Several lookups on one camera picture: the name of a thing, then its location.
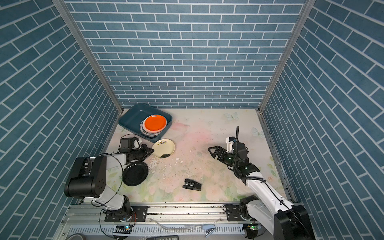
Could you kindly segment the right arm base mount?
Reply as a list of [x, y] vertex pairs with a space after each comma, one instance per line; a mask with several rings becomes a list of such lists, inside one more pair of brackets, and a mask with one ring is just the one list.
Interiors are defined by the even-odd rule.
[[222, 206], [223, 211], [226, 214], [227, 221], [238, 222], [238, 221], [249, 221], [250, 217], [246, 212], [246, 208], [243, 204], [233, 205], [225, 204]]

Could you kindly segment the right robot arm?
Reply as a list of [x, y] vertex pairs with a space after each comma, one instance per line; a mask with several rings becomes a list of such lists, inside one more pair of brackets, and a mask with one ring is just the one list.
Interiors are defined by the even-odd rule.
[[250, 162], [248, 148], [243, 143], [230, 142], [230, 149], [215, 146], [208, 148], [214, 159], [232, 170], [235, 177], [254, 192], [241, 199], [241, 215], [247, 221], [258, 221], [275, 240], [314, 240], [315, 234], [307, 210], [294, 205], [279, 194]]

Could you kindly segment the orange plate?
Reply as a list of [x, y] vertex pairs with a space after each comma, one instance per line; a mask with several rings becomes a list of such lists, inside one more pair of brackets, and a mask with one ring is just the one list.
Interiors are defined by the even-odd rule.
[[144, 119], [142, 128], [147, 133], [159, 133], [167, 126], [167, 119], [162, 115], [151, 115]]

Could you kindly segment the white plate cloud emblem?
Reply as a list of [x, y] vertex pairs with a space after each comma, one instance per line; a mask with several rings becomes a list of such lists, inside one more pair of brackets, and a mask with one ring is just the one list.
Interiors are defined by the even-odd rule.
[[144, 129], [144, 122], [141, 122], [141, 124], [140, 124], [140, 130], [141, 130], [141, 133], [142, 133], [143, 135], [145, 135], [145, 136], [147, 136], [147, 137], [151, 137], [151, 138], [154, 138], [154, 137], [156, 137], [156, 136], [158, 136], [158, 135], [161, 134], [161, 131], [160, 131], [160, 132], [157, 132], [157, 133], [149, 133], [149, 132], [147, 132], [147, 131]]

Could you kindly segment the cream yellow plate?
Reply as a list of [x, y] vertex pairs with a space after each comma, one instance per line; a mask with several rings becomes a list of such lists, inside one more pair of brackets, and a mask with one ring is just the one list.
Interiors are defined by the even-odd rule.
[[154, 150], [153, 155], [156, 158], [164, 159], [171, 156], [174, 153], [176, 149], [176, 145], [170, 139], [161, 139], [154, 143], [154, 145], [152, 146], [152, 149]]

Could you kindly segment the black plate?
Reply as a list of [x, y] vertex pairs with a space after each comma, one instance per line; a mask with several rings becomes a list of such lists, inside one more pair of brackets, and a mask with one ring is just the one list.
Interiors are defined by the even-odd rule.
[[149, 168], [144, 162], [129, 164], [123, 171], [123, 183], [129, 187], [141, 184], [148, 176]]

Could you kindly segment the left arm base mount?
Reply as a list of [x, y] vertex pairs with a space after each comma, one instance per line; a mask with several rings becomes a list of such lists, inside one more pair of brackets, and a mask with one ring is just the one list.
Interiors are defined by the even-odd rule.
[[145, 222], [148, 206], [131, 206], [130, 209], [120, 209], [116, 211], [103, 210], [106, 214], [105, 222], [109, 223], [128, 223]]

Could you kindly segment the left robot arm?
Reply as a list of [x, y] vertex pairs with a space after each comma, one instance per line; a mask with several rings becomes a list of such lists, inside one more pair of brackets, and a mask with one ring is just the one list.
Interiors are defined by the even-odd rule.
[[122, 138], [118, 152], [103, 153], [97, 157], [76, 158], [64, 192], [67, 197], [90, 199], [95, 207], [104, 207], [109, 211], [129, 212], [129, 200], [107, 186], [107, 171], [120, 168], [122, 186], [135, 187], [141, 184], [149, 174], [149, 167], [144, 160], [155, 150], [142, 144], [137, 137]]

